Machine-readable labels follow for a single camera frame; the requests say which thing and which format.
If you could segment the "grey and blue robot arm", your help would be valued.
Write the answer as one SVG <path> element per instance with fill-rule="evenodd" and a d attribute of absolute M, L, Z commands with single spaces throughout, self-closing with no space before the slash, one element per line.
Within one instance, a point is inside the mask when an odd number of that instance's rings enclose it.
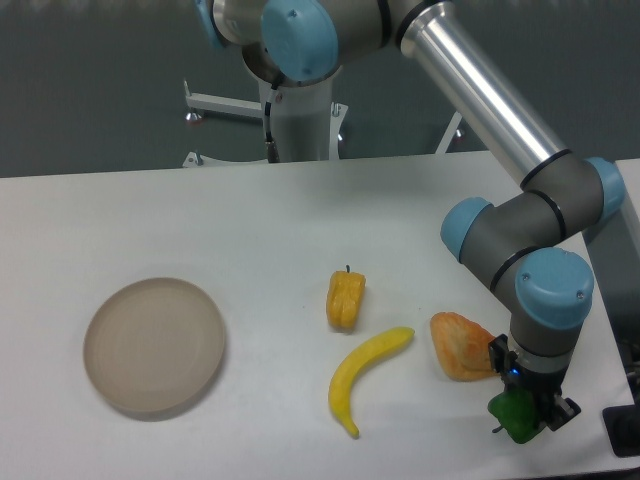
<path fill-rule="evenodd" d="M 508 333 L 475 340 L 451 323 L 432 337 L 489 362 L 504 390 L 488 409 L 514 441 L 575 418 L 579 406 L 561 386 L 595 281 L 561 243 L 620 208 L 618 168 L 576 157 L 466 34 L 449 1 L 199 1 L 195 9 L 209 42 L 239 46 L 263 83 L 271 163 L 329 158 L 330 103 L 314 101 L 312 90 L 345 63 L 395 44 L 430 75 L 521 189 L 499 206 L 463 200 L 441 227 L 451 254 L 509 310 Z"/>

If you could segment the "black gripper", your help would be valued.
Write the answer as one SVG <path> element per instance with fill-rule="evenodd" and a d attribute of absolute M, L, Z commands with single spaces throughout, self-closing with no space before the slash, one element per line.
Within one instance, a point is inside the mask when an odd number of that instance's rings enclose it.
<path fill-rule="evenodd" d="M 507 335 L 499 335 L 489 343 L 491 368 L 501 375 L 505 391 L 520 389 L 532 396 L 535 430 L 559 430 L 581 413 L 581 407 L 575 401 L 561 396 L 567 367 L 550 373 L 531 370 L 517 361 L 517 354 L 509 349 L 508 340 Z"/>

